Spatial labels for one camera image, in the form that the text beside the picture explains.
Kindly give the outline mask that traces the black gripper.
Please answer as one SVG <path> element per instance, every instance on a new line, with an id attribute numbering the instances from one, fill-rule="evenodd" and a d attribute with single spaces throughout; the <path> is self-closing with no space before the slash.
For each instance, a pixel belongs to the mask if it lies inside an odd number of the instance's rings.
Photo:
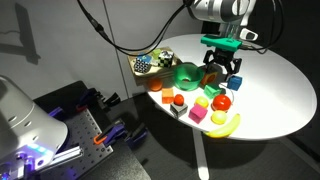
<path id="1" fill-rule="evenodd" d="M 213 68 L 214 62 L 219 65 L 226 65 L 226 79 L 229 79 L 232 75 L 239 72 L 242 59 L 235 58 L 232 51 L 216 48 L 215 51 L 208 50 L 204 56 L 203 63 L 207 71 Z"/>

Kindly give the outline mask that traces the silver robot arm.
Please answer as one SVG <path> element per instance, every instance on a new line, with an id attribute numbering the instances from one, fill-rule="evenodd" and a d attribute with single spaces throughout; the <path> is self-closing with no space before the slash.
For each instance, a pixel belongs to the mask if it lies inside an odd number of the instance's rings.
<path id="1" fill-rule="evenodd" d="M 242 59 L 235 58 L 234 53 L 242 41 L 258 38 L 257 33 L 246 28 L 255 4 L 256 0 L 191 0 L 188 7 L 191 17 L 220 24 L 218 36 L 206 34 L 200 42 L 215 48 L 206 52 L 203 62 L 207 66 L 222 65 L 227 71 L 225 80 L 240 70 Z"/>

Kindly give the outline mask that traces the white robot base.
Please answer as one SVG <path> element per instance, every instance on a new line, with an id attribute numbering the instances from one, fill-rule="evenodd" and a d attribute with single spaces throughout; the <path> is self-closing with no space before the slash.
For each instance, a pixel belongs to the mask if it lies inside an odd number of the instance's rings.
<path id="1" fill-rule="evenodd" d="M 65 123 L 48 115 L 8 77 L 0 76 L 2 180 L 22 178 L 25 166 L 31 171 L 48 166 L 67 135 Z"/>

